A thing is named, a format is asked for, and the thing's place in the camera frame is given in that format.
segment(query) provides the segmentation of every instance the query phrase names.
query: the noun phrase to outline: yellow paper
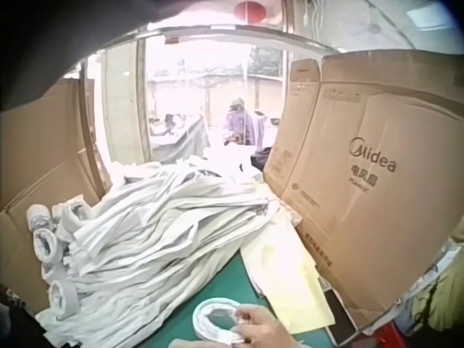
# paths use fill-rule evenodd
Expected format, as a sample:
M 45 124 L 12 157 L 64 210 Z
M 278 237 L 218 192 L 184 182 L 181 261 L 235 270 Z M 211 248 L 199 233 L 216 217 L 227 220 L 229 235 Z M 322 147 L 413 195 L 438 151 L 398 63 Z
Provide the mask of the yellow paper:
M 290 334 L 335 323 L 320 287 L 314 259 L 280 211 L 273 222 L 241 249 L 249 276 L 268 298 Z

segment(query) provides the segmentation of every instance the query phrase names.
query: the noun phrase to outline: green table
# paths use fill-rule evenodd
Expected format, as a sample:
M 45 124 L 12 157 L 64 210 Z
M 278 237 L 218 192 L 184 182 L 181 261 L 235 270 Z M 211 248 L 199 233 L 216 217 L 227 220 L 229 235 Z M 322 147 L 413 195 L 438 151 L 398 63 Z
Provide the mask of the green table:
M 260 299 L 249 282 L 247 271 L 240 254 L 231 261 L 194 297 L 182 304 L 166 320 L 163 327 L 153 336 L 138 345 L 138 348 L 167 348 L 173 339 L 197 340 L 191 316 L 201 302 L 212 297 L 225 297 L 240 303 L 269 304 Z M 295 336 L 312 348 L 332 348 L 324 330 L 315 330 Z

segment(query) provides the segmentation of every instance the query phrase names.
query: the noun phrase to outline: red object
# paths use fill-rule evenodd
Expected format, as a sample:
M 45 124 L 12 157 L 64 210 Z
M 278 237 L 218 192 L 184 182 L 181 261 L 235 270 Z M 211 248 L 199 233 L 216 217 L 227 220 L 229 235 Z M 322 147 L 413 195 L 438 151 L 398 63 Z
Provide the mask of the red object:
M 234 7 L 233 14 L 246 24 L 258 24 L 266 18 L 268 12 L 259 2 L 244 1 Z
M 393 323 L 382 326 L 373 336 L 381 348 L 407 348 L 405 340 Z

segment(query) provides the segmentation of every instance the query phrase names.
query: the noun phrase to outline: cardboard box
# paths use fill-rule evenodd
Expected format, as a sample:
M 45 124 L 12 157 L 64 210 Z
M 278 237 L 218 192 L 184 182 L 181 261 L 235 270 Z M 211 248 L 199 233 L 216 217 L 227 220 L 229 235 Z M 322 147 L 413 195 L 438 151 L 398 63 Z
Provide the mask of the cardboard box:
M 303 216 L 304 245 L 362 327 L 463 216 L 464 58 L 365 51 L 316 67 L 291 67 L 265 178 Z
M 89 81 L 89 91 L 93 91 Z M 93 110 L 93 92 L 90 95 Z M 61 80 L 42 98 L 1 116 L 1 282 L 31 309 L 49 305 L 28 230 L 26 210 L 83 194 L 99 198 L 83 141 L 78 81 Z

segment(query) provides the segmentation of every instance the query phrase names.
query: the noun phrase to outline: smartphone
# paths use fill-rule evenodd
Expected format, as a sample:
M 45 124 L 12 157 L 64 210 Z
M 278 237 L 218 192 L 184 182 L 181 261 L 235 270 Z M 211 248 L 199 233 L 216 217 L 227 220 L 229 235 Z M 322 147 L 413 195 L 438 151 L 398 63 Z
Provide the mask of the smartphone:
M 335 324 L 327 326 L 326 331 L 332 344 L 335 347 L 341 347 L 351 342 L 360 332 L 351 315 L 343 306 L 338 293 L 330 287 L 325 289 L 324 295 L 335 318 Z

